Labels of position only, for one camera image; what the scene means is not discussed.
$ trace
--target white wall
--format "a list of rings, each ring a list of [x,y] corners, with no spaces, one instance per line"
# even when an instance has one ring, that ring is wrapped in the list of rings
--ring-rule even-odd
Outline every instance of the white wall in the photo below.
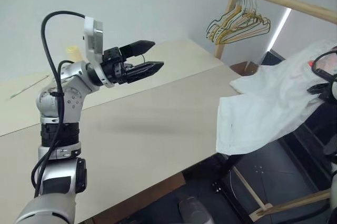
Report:
[[[337,0],[302,0],[337,11]],[[284,58],[290,57],[311,43],[320,40],[337,41],[337,26],[316,17],[291,11],[273,50]]]
[[[259,12],[274,23],[272,34],[283,9],[258,3]],[[39,29],[44,16],[52,11],[76,11],[102,21],[105,48],[139,39],[162,42],[189,37],[213,53],[215,45],[205,38],[205,30],[224,13],[226,5],[227,0],[0,0],[0,81],[48,68]],[[82,31],[80,18],[59,16],[50,21],[47,40],[56,63],[66,58],[68,46],[82,47]],[[224,62],[258,61],[271,34],[226,46]]]

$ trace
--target small yellow object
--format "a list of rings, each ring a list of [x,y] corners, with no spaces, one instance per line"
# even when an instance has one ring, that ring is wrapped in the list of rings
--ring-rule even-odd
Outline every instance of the small yellow object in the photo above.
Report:
[[[78,46],[69,46],[67,48],[68,58],[73,62],[83,61],[80,48]]]

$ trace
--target white cloth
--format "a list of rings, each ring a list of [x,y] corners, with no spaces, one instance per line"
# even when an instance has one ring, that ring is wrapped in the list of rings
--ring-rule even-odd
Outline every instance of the white cloth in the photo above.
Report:
[[[259,66],[254,75],[232,81],[244,94],[220,98],[217,152],[249,153],[296,130],[323,103],[306,91],[326,82],[308,62],[334,46],[336,42],[315,43],[278,65]]]

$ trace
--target beige tabletop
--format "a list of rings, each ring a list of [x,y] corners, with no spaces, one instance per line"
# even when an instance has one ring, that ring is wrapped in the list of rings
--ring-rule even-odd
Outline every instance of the beige tabletop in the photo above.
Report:
[[[239,76],[221,65],[83,111],[81,157],[88,186],[76,198],[83,221],[213,155],[219,98]],[[12,223],[34,191],[40,125],[0,138],[0,209]]]

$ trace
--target robotic arm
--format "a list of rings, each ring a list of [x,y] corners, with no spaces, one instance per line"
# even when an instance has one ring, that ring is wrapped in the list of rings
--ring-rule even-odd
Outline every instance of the robotic arm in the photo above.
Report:
[[[78,123],[85,97],[102,85],[110,88],[115,83],[132,83],[151,76],[164,65],[163,62],[144,62],[136,66],[125,63],[127,58],[142,55],[154,46],[151,41],[103,51],[103,24],[86,16],[84,40],[89,63],[80,61],[62,67],[63,63],[71,62],[61,62],[57,77],[60,77],[63,91],[59,92],[55,77],[36,99],[41,113],[42,144],[38,148],[39,162],[32,173],[35,198],[20,213],[16,224],[74,223],[75,197],[85,190],[87,179],[85,159],[78,157],[81,154]],[[35,183],[36,170],[41,178]]]

